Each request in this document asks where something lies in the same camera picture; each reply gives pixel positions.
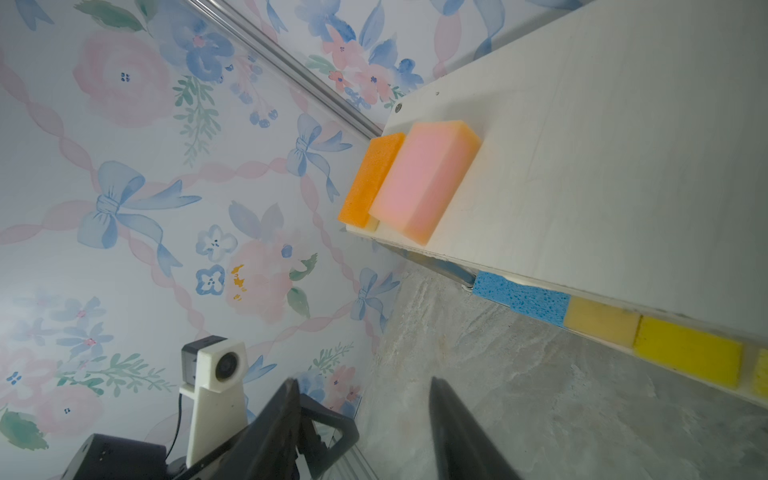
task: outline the gray stone floor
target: gray stone floor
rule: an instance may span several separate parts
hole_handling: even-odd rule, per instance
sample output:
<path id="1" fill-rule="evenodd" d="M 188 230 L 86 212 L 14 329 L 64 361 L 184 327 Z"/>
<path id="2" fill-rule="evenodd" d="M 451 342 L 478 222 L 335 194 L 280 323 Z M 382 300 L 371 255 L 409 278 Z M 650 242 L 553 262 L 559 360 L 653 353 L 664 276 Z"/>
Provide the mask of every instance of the gray stone floor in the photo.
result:
<path id="1" fill-rule="evenodd" d="M 447 379 L 525 480 L 768 478 L 768 411 L 411 265 L 357 415 L 380 479 L 436 478 Z"/>

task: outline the blue ribbon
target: blue ribbon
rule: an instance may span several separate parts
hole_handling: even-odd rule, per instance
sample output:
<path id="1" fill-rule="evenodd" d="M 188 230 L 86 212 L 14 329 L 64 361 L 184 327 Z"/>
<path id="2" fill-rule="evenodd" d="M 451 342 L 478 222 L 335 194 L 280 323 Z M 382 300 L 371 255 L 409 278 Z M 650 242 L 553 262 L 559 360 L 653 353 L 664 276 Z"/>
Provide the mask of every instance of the blue ribbon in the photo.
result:
<path id="1" fill-rule="evenodd" d="M 366 316 L 366 305 L 379 312 L 379 324 L 384 330 L 386 325 L 386 317 L 384 316 L 384 304 L 376 296 L 380 293 L 389 292 L 400 284 L 400 282 L 392 282 L 392 274 L 390 273 L 376 288 L 373 285 L 379 278 L 376 272 L 370 268 L 364 268 L 360 270 L 360 291 L 357 293 L 357 300 L 352 305 L 352 312 L 349 316 L 353 320 L 362 320 Z"/>
<path id="2" fill-rule="evenodd" d="M 352 145 L 341 143 L 341 132 L 333 135 L 333 137 L 324 142 L 314 144 L 313 142 L 317 140 L 323 132 L 323 127 L 320 127 L 320 124 L 308 114 L 301 114 L 299 116 L 297 127 L 299 128 L 299 137 L 296 139 L 296 148 L 288 153 L 286 170 L 297 177 L 303 177 L 306 173 L 306 162 L 310 161 L 326 175 L 326 191 L 328 192 L 328 199 L 333 202 L 333 198 L 339 196 L 339 191 L 333 186 L 333 182 L 331 181 L 331 166 L 328 165 L 328 160 L 322 155 L 313 154 L 308 150 L 342 151 L 351 148 Z"/>
<path id="3" fill-rule="evenodd" d="M 145 179 L 136 170 L 116 161 L 104 162 L 98 169 L 101 195 L 96 199 L 96 211 L 83 217 L 78 230 L 78 242 L 93 248 L 112 248 L 118 241 L 118 224 L 150 237 L 157 243 L 157 264 L 165 276 L 170 276 L 172 266 L 181 266 L 178 260 L 163 246 L 163 229 L 144 215 L 121 214 L 120 209 L 166 210 L 193 204 L 200 200 L 197 195 L 181 196 L 181 180 L 141 200 L 128 201 L 144 186 Z"/>

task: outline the floral wallpaper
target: floral wallpaper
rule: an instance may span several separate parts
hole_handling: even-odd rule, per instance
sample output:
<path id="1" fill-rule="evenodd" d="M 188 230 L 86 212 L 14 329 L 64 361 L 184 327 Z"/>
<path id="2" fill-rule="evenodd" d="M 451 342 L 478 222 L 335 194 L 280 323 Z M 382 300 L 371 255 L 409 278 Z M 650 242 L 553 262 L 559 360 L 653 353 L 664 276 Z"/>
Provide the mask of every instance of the floral wallpaper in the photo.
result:
<path id="1" fill-rule="evenodd" d="M 383 126 L 397 101 L 589 0 L 230 0 Z"/>
<path id="2" fill-rule="evenodd" d="M 246 343 L 250 419 L 289 376 L 355 414 L 404 260 L 336 221 L 366 139 L 258 55 L 180 0 L 3 2 L 0 142 L 9 478 L 92 432 L 170 446 L 179 350 L 210 334 Z"/>

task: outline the porous blue sponge surface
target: porous blue sponge surface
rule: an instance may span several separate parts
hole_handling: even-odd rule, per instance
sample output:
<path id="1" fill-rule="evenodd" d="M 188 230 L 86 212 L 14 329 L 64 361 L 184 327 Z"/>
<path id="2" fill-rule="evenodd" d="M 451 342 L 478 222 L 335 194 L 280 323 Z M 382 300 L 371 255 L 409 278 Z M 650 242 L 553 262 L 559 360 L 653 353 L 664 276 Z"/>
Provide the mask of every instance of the porous blue sponge surface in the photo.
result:
<path id="1" fill-rule="evenodd" d="M 571 296 L 567 293 L 519 285 L 503 276 L 488 272 L 480 272 L 472 293 L 506 305 L 513 312 L 557 326 L 563 326 L 563 319 L 571 302 Z"/>

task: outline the pale yellow sponge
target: pale yellow sponge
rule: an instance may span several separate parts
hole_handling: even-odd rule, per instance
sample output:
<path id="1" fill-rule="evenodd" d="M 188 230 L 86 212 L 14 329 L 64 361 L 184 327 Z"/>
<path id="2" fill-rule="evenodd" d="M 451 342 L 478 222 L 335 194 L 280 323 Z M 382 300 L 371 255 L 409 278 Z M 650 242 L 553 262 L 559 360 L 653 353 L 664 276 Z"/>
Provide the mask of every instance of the pale yellow sponge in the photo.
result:
<path id="1" fill-rule="evenodd" d="M 744 345 L 731 339 L 664 322 L 650 316 L 640 320 L 635 355 L 717 385 L 739 385 Z"/>
<path id="2" fill-rule="evenodd" d="M 639 313 L 572 296 L 563 326 L 630 349 L 638 322 Z"/>
<path id="3" fill-rule="evenodd" d="M 406 134 L 392 134 L 371 140 L 339 213 L 340 222 L 372 232 L 376 230 L 379 221 L 371 217 L 368 210 L 379 193 L 405 139 Z"/>
<path id="4" fill-rule="evenodd" d="M 752 391 L 768 399 L 768 350 L 760 349 L 752 378 Z"/>

